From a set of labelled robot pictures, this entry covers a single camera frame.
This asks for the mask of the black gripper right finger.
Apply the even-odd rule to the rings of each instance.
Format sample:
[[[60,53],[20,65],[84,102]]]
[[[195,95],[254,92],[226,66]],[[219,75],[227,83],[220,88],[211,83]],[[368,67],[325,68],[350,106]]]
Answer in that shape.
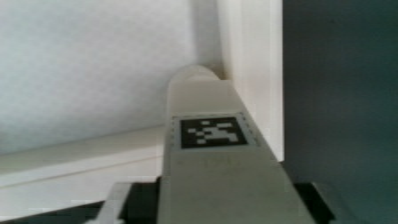
[[[355,224],[336,189],[316,182],[293,184],[316,224]]]

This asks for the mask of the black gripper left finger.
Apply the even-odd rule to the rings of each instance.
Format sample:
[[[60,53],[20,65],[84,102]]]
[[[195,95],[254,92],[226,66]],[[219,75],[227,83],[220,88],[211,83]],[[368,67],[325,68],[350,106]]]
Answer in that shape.
[[[121,182],[94,218],[94,224],[156,224],[160,181]]]

